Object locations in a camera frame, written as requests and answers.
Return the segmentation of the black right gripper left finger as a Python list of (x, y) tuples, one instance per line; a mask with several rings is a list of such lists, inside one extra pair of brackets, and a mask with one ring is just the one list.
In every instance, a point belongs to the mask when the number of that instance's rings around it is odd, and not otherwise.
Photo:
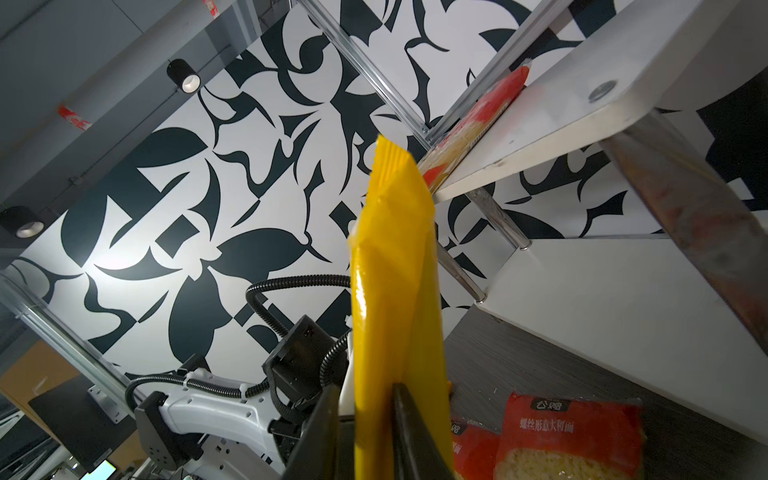
[(282, 480), (335, 478), (340, 393), (340, 388), (335, 384), (323, 389), (306, 429), (289, 458)]

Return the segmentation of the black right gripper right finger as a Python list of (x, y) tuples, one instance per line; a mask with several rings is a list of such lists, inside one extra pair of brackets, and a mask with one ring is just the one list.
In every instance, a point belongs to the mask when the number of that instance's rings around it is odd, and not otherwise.
[(453, 479), (413, 396), (402, 383), (392, 391), (394, 475), (399, 480)]

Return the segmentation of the yellow spaghetti bag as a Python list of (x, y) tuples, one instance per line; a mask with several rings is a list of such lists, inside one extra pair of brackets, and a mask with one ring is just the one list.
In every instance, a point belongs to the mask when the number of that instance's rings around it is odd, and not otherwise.
[(435, 205), (412, 155), (377, 139), (349, 237), (358, 479), (392, 479), (393, 387), (404, 384), (441, 460), (453, 465)]

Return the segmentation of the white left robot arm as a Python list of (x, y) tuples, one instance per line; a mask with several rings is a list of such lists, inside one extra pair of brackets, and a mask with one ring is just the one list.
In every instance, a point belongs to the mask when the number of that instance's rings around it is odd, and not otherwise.
[(316, 274), (247, 288), (247, 305), (278, 337), (259, 383), (216, 376), (199, 355), (171, 373), (132, 380), (125, 401), (150, 459), (192, 479), (351, 478), (351, 333), (333, 337), (307, 316), (287, 327), (260, 298), (350, 284), (347, 275)]

